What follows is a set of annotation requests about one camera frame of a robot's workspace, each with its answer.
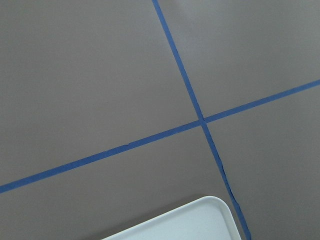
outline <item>white tray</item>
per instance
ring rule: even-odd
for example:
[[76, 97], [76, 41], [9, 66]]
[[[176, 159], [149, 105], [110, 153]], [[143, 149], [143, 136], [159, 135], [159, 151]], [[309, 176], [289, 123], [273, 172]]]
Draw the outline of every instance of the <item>white tray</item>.
[[228, 206], [205, 196], [103, 240], [241, 240]]

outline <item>blue tape strip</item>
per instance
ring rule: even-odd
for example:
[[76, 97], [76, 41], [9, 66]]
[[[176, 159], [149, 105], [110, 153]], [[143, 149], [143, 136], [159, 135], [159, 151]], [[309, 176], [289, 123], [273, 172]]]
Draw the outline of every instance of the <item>blue tape strip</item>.
[[99, 161], [101, 159], [105, 159], [107, 157], [131, 150], [131, 149], [134, 149], [137, 147], [140, 147], [142, 145], [149, 144], [151, 142], [169, 137], [171, 135], [175, 135], [175, 134], [193, 129], [198, 126], [200, 126], [200, 122], [193, 121], [193, 122], [190, 122], [186, 125], [178, 126], [178, 127], [172, 128], [170, 130], [167, 130], [167, 131], [164, 131], [164, 132], [152, 135], [152, 136], [148, 136], [148, 137], [142, 138], [137, 141], [130, 142], [128, 145], [118, 146], [118, 147], [112, 148], [110, 150], [103, 151], [103, 152], [97, 153], [95, 155], [88, 156], [88, 157], [82, 158], [80, 160], [73, 161], [73, 162], [49, 169], [47, 171], [43, 171], [43, 172], [28, 176], [28, 177], [25, 177], [25, 178], [22, 178], [22, 179], [19, 179], [19, 180], [16, 180], [16, 181], [13, 181], [13, 182], [10, 182], [7, 184], [1, 185], [0, 186], [0, 194], [7, 192], [7, 191], [10, 191], [10, 190], [13, 190], [13, 189], [16, 189], [16, 188], [19, 188], [19, 187], [22, 187], [24, 185], [28, 185], [28, 184], [40, 181], [42, 179], [52, 177], [57, 174], [64, 173], [66, 171], [69, 171], [69, 170], [72, 170], [72, 169], [75, 169], [75, 168], [78, 168], [78, 167], [81, 167], [84, 165], [87, 165], [89, 163], [93, 163], [93, 162]]
[[319, 85], [320, 85], [320, 79], [316, 80], [316, 81], [309, 82], [309, 83], [301, 85], [301, 86], [294, 87], [294, 88], [286, 90], [286, 91], [279, 92], [279, 93], [271, 95], [271, 96], [261, 98], [256, 101], [249, 102], [249, 103], [241, 105], [241, 106], [234, 107], [232, 109], [214, 114], [212, 116], [208, 116], [204, 120], [206, 123], [210, 123], [210, 122], [213, 122], [213, 121], [216, 121], [219, 119], [223, 119], [223, 118], [228, 117], [230, 115], [237, 114], [237, 113], [243, 112], [248, 109], [252, 109], [252, 108], [260, 106], [262, 104], [267, 104], [269, 102], [284, 98], [286, 96], [296, 94], [296, 93], [302, 92], [307, 89], [314, 88]]
[[176, 61], [177, 65], [178, 65], [178, 68], [180, 70], [180, 73], [181, 73], [182, 79], [184, 81], [185, 87], [186, 87], [186, 89], [187, 89], [187, 91], [189, 93], [189, 96], [190, 96], [190, 99], [192, 101], [192, 104], [193, 104], [193, 107], [195, 109], [195, 112], [196, 112], [196, 114], [198, 116], [198, 119], [200, 121], [200, 124], [201, 124], [202, 130], [204, 132], [204, 135], [206, 137], [206, 140], [207, 140], [207, 142], [208, 142], [208, 144], [210, 146], [211, 152], [212, 152], [212, 154], [214, 156], [214, 159], [216, 161], [216, 164], [217, 164], [217, 166], [219, 168], [219, 171], [220, 171], [220, 174], [221, 174], [222, 179], [224, 181], [225, 187], [226, 187], [226, 189], [227, 189], [227, 191], [229, 193], [229, 196], [231, 198], [231, 201], [232, 201], [232, 204], [234, 206], [234, 209], [235, 209], [235, 211], [236, 211], [236, 213], [238, 215], [238, 218], [240, 220], [240, 223], [241, 223], [241, 226], [243, 228], [245, 237], [246, 237], [247, 240], [251, 240], [251, 233], [250, 233], [249, 228], [247, 226], [247, 222], [245, 220], [245, 216], [242, 213], [240, 205], [236, 201], [234, 194], [232, 193], [232, 190], [230, 188], [230, 185], [229, 185], [229, 182], [228, 182], [228, 179], [227, 179], [224, 167], [223, 167], [223, 163], [222, 163], [222, 161], [220, 159], [220, 156], [218, 154], [218, 150], [217, 150], [216, 145], [215, 145], [215, 143], [214, 143], [214, 141], [212, 139], [212, 136], [211, 136], [210, 131], [208, 129], [207, 123], [204, 120], [204, 116], [203, 116], [202, 111], [200, 109], [200, 106], [198, 104], [195, 92], [194, 92], [194, 90], [193, 90], [193, 88], [191, 86], [189, 77], [187, 75], [187, 72], [185, 70], [183, 62], [182, 62], [182, 60], [180, 58], [180, 55], [178, 53], [178, 50], [177, 50], [176, 44], [175, 44], [175, 42], [173, 40], [173, 37], [172, 37], [172, 35], [170, 33], [170, 30], [169, 30], [169, 27], [168, 27], [167, 22], [165, 20], [165, 17], [164, 17], [164, 15], [162, 13], [162, 10], [161, 10], [161, 8], [159, 6], [158, 1], [157, 0], [152, 0], [152, 2], [153, 2], [153, 5], [154, 5], [154, 8], [155, 8], [155, 11], [156, 11], [156, 13], [157, 13], [157, 15], [159, 17], [159, 20], [161, 22], [161, 25], [162, 25], [162, 28], [163, 28], [164, 33], [166, 35], [166, 38], [167, 38], [167, 40], [169, 42], [169, 45], [171, 47], [171, 51], [173, 53], [175, 61]]

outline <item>blue line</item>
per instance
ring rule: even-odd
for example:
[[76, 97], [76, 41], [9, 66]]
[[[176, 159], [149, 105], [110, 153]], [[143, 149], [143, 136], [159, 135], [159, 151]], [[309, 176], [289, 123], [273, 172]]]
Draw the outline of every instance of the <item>blue line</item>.
[[243, 112], [245, 110], [255, 108], [255, 107], [260, 106], [262, 104], [267, 104], [269, 102], [284, 98], [286, 96], [296, 94], [296, 93], [302, 92], [307, 89], [314, 88], [319, 85], [320, 85], [320, 79], [316, 80], [316, 81], [309, 82], [309, 83], [301, 85], [301, 86], [294, 87], [294, 88], [286, 90], [286, 91], [279, 92], [279, 93], [271, 95], [271, 96], [261, 98], [256, 101], [252, 101], [252, 102], [243, 104], [241, 106], [234, 107], [232, 109], [214, 114], [212, 116], [208, 116], [204, 120], [206, 123], [210, 123], [210, 122], [213, 122], [213, 121], [216, 121], [219, 119], [223, 119], [223, 118], [228, 117], [230, 115], [237, 114], [237, 113]]
[[16, 180], [16, 181], [4, 184], [4, 185], [1, 185], [0, 186], [0, 194], [7, 192], [7, 191], [10, 191], [10, 190], [13, 190], [13, 189], [16, 189], [16, 188], [19, 188], [19, 187], [22, 187], [22, 186], [25, 186], [25, 185], [28, 185], [28, 184], [31, 184], [31, 183], [34, 183], [34, 182], [37, 182], [37, 181], [40, 181], [40, 180], [43, 180], [43, 179], [46, 179], [46, 178], [49, 178], [49, 177], [52, 177], [57, 174], [64, 173], [66, 171], [69, 171], [69, 170], [72, 170], [72, 169], [75, 169], [75, 168], [78, 168], [78, 167], [81, 167], [84, 165], [99, 161], [101, 159], [105, 159], [107, 157], [131, 150], [131, 149], [134, 149], [137, 147], [140, 147], [142, 145], [149, 144], [151, 142], [154, 142], [154, 141], [157, 141], [157, 140], [160, 140], [160, 139], [163, 139], [163, 138], [166, 138], [166, 137], [193, 129], [198, 126], [200, 126], [200, 122], [198, 120], [193, 121], [188, 124], [178, 126], [178, 127], [172, 128], [170, 130], [142, 138], [137, 141], [130, 142], [128, 145], [118, 146], [118, 147], [112, 148], [110, 150], [103, 151], [103, 152], [94, 154], [92, 156], [88, 156], [88, 157], [82, 158], [80, 160], [73, 161], [73, 162], [70, 162], [70, 163], [67, 163], [67, 164], [40, 172], [40, 173], [31, 175], [31, 176], [28, 176], [28, 177], [25, 177], [25, 178], [22, 178], [22, 179], [19, 179], [19, 180]]
[[232, 201], [232, 204], [234, 206], [234, 209], [235, 209], [235, 211], [236, 211], [236, 213], [238, 215], [238, 218], [240, 220], [240, 223], [241, 223], [242, 229], [244, 231], [245, 237], [246, 237], [247, 240], [251, 240], [251, 233], [249, 231], [245, 216], [242, 213], [240, 205], [236, 201], [235, 196], [234, 196], [234, 194], [233, 194], [233, 192], [232, 192], [232, 190], [230, 188], [230, 185], [229, 185], [229, 182], [228, 182], [228, 179], [227, 179], [227, 176], [226, 176], [226, 172], [225, 172], [224, 167], [223, 167], [223, 163], [222, 163], [221, 158], [220, 158], [220, 156], [218, 154], [218, 150], [217, 150], [216, 145], [215, 145], [215, 143], [214, 143], [214, 141], [212, 139], [212, 136], [211, 136], [210, 131], [208, 129], [207, 123], [204, 120], [204, 116], [203, 116], [202, 111], [200, 109], [200, 106], [198, 104], [195, 92], [194, 92], [194, 90], [193, 90], [193, 88], [191, 86], [189, 77], [187, 75], [187, 72], [185, 70], [183, 62], [182, 62], [182, 60], [180, 58], [180, 55], [178, 53], [178, 50], [177, 50], [177, 47], [176, 47], [175, 42], [173, 40], [173, 37], [172, 37], [172, 35], [170, 33], [170, 30], [169, 30], [169, 27], [168, 27], [167, 22], [165, 20], [165, 17], [163, 15], [162, 11], [161, 11], [161, 8], [159, 6], [158, 0], [152, 0], [152, 2], [153, 2], [153, 5], [154, 5], [154, 8], [155, 8], [155, 11], [156, 11], [156, 13], [157, 13], [157, 15], [159, 17], [159, 20], [161, 22], [161, 25], [162, 25], [162, 28], [163, 28], [164, 33], [166, 35], [166, 38], [167, 38], [167, 40], [169, 42], [169, 45], [171, 47], [171, 51], [172, 51], [173, 56], [175, 58], [176, 64], [178, 65], [178, 68], [180, 70], [180, 73], [181, 73], [182, 79], [184, 81], [185, 87], [186, 87], [186, 89], [187, 89], [187, 91], [189, 93], [189, 96], [190, 96], [190, 99], [192, 101], [192, 104], [193, 104], [193, 107], [195, 109], [195, 112], [196, 112], [196, 114], [198, 116], [198, 119], [200, 121], [200, 124], [201, 124], [202, 130], [204, 132], [204, 135], [206, 137], [206, 140], [207, 140], [207, 142], [208, 142], [208, 144], [210, 146], [211, 152], [212, 152], [212, 154], [214, 156], [214, 159], [216, 161], [216, 164], [217, 164], [217, 166], [219, 168], [219, 171], [220, 171], [220, 174], [221, 174], [222, 179], [224, 181], [225, 187], [226, 187], [226, 189], [227, 189], [227, 191], [229, 193], [229, 196], [231, 198], [231, 201]]

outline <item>gray surface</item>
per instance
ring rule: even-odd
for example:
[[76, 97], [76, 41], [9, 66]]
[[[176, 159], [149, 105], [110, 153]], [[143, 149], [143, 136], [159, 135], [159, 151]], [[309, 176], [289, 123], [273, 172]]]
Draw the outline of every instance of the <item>gray surface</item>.
[[209, 124], [252, 239], [320, 236], [320, 87]]
[[205, 116], [320, 78], [318, 0], [159, 0]]
[[235, 216], [197, 127], [1, 194], [0, 238], [99, 240], [205, 195]]
[[196, 120], [149, 0], [1, 1], [0, 185]]

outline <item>white container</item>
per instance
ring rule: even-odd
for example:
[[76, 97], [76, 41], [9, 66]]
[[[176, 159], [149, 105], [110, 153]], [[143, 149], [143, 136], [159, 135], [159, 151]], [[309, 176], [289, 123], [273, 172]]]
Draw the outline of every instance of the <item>white container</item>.
[[241, 240], [224, 201], [205, 196], [103, 240]]

